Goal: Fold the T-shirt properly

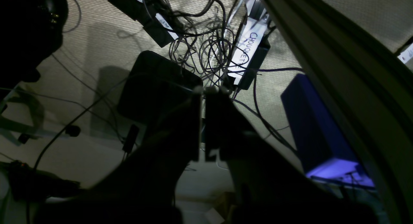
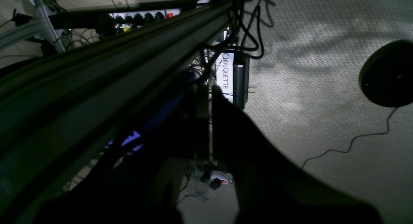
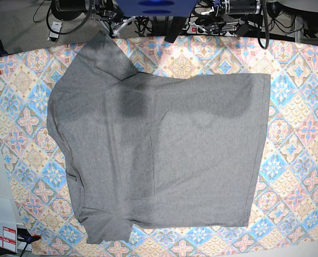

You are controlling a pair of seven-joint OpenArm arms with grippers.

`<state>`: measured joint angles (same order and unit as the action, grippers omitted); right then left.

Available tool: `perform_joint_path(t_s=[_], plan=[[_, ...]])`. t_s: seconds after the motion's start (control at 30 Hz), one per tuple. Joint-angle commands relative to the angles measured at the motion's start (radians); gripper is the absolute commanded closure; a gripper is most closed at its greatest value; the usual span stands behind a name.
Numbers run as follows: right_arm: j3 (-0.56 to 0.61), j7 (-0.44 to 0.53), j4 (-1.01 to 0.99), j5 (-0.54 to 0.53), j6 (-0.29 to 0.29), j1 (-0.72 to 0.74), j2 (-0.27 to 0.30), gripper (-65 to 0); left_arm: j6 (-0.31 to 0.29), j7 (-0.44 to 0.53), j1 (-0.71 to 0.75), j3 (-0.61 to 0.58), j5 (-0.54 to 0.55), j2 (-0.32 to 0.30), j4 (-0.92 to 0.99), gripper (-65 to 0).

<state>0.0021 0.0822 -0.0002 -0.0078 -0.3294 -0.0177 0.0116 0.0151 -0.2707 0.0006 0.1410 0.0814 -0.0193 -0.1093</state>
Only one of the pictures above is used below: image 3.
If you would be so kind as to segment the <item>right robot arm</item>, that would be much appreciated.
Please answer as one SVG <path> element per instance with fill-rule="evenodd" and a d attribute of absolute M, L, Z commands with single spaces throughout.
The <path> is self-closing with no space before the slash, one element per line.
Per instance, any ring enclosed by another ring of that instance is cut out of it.
<path fill-rule="evenodd" d="M 49 15 L 60 21 L 72 21 L 81 14 L 85 16 L 81 23 L 68 32 L 61 32 L 61 25 L 49 22 Z M 51 33 L 68 35 L 82 28 L 89 19 L 106 22 L 109 29 L 120 25 L 126 17 L 114 1 L 55 1 L 52 0 L 46 15 L 46 24 Z"/>

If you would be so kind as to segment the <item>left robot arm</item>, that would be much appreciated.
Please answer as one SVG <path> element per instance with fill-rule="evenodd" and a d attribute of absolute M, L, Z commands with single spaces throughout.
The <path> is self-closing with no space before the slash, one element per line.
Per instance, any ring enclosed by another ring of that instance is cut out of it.
<path fill-rule="evenodd" d="M 269 22 L 265 1 L 200 1 L 203 11 L 194 12 L 208 35 L 244 36 L 257 33 L 262 49 L 269 46 Z"/>

